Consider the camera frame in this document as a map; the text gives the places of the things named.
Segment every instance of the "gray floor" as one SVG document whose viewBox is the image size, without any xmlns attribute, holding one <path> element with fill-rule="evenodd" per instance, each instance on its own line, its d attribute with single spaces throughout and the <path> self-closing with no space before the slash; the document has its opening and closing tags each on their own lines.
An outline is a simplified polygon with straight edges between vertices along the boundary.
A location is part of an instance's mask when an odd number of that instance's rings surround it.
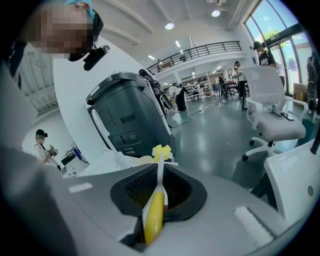
<svg viewBox="0 0 320 256">
<path fill-rule="evenodd" d="M 265 173 L 267 154 L 256 153 L 247 162 L 242 160 L 242 155 L 254 147 L 249 145 L 250 139 L 260 136 L 259 131 L 252 129 L 246 111 L 241 110 L 241 103 L 236 95 L 225 103 L 218 103 L 215 97 L 188 101 L 187 111 L 183 112 L 178 112 L 175 106 L 175 112 L 167 117 L 173 127 L 190 121 L 188 116 L 207 107 L 191 116 L 193 121 L 171 129 L 175 136 L 175 159 L 180 166 L 234 181 L 247 189 L 256 186 Z M 296 113 L 300 111 L 296 106 L 290 108 Z M 296 141 L 276 143 L 282 151 L 295 144 Z"/>
</svg>

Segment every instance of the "tree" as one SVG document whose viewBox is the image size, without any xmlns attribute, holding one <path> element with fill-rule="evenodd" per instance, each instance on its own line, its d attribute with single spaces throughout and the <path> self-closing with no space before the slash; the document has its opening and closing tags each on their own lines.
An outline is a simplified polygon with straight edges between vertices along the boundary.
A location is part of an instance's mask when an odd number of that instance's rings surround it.
<svg viewBox="0 0 320 256">
<path fill-rule="evenodd" d="M 271 28 L 270 28 L 267 32 L 264 32 L 263 35 L 264 35 L 265 40 L 267 40 L 267 39 L 269 39 L 270 37 L 278 34 L 279 32 L 280 32 L 280 31 L 279 31 L 277 28 L 275 28 L 275 29 L 271 29 Z M 289 45 L 289 44 L 290 44 L 290 42 L 289 42 L 289 41 L 286 41 L 286 42 L 282 42 L 282 43 L 280 44 L 280 46 L 283 48 L 283 47 L 285 47 L 286 45 Z"/>
</svg>

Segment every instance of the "chair armrest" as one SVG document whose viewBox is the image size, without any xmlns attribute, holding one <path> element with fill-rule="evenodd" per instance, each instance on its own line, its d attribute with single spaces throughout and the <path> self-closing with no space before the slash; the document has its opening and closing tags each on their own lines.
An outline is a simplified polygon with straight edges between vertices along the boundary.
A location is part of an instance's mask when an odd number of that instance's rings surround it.
<svg viewBox="0 0 320 256">
<path fill-rule="evenodd" d="M 248 109 L 246 111 L 246 117 L 249 119 L 249 121 L 252 123 L 252 128 L 254 130 L 257 129 L 257 126 L 258 126 L 258 123 L 260 122 L 260 119 L 261 119 L 261 116 L 262 116 L 262 113 L 264 112 L 264 108 L 262 106 L 262 104 L 260 102 L 256 102 L 250 98 L 246 98 L 245 99 L 248 103 L 251 103 L 251 104 L 254 104 L 255 105 L 255 108 L 256 108 L 256 115 L 255 115 L 255 118 L 253 120 L 253 122 L 250 120 L 249 118 L 249 110 L 250 110 L 250 107 L 248 106 Z"/>
<path fill-rule="evenodd" d="M 299 105 L 302 105 L 303 106 L 303 111 L 300 115 L 300 118 L 301 120 L 305 117 L 305 114 L 307 113 L 308 109 L 309 109 L 309 106 L 307 103 L 303 102 L 303 101 L 299 101 L 299 100 L 296 100 L 296 99 L 293 99 L 291 97 L 288 97 L 288 96 L 285 96 L 285 100 L 286 101 L 291 101 L 293 103 L 296 103 L 296 104 L 299 104 Z"/>
</svg>

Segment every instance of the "box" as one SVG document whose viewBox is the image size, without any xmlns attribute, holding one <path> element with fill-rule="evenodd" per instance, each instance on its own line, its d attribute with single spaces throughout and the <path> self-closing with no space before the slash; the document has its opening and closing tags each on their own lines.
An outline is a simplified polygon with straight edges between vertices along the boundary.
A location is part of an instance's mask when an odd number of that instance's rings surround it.
<svg viewBox="0 0 320 256">
<path fill-rule="evenodd" d="M 303 83 L 293 83 L 293 99 L 308 103 L 307 85 Z"/>
</svg>

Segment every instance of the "white shirt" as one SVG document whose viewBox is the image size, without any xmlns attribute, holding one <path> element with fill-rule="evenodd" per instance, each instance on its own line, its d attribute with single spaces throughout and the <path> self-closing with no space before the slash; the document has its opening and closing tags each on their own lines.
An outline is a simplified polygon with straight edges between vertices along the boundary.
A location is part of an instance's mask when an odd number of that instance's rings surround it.
<svg viewBox="0 0 320 256">
<path fill-rule="evenodd" d="M 240 66 L 240 67 L 237 67 L 238 69 L 238 72 L 239 73 L 242 73 L 241 75 L 238 76 L 238 80 L 241 81 L 241 80 L 246 80 L 245 76 L 244 76 L 244 72 L 243 72 L 243 67 Z"/>
<path fill-rule="evenodd" d="M 48 153 L 48 151 L 46 149 L 43 149 L 43 147 L 40 144 L 34 145 L 34 155 L 40 161 L 46 158 L 46 161 L 44 162 L 46 166 L 54 166 L 54 167 L 58 166 L 56 160 L 54 160 L 51 157 L 51 155 Z"/>
<path fill-rule="evenodd" d="M 169 88 L 170 97 L 173 98 L 173 95 L 178 95 L 181 92 L 182 88 L 171 86 Z"/>
</svg>

